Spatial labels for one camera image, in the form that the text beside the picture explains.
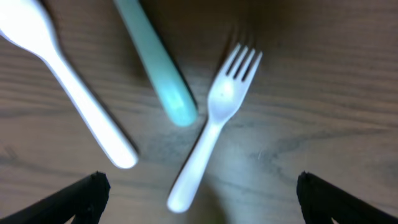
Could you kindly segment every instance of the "spoon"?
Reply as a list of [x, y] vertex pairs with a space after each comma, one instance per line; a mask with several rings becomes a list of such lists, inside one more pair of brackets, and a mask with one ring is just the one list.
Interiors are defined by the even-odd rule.
[[52, 21], [37, 0], [0, 0], [0, 34], [48, 66], [107, 157], [118, 168], [138, 161], [133, 146], [62, 54]]

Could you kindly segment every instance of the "teal utensil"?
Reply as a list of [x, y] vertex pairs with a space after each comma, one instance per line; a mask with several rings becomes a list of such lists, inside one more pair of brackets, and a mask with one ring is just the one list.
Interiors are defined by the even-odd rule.
[[138, 0], [114, 0], [165, 112], [177, 126], [188, 126], [197, 109], [188, 88], [160, 42]]

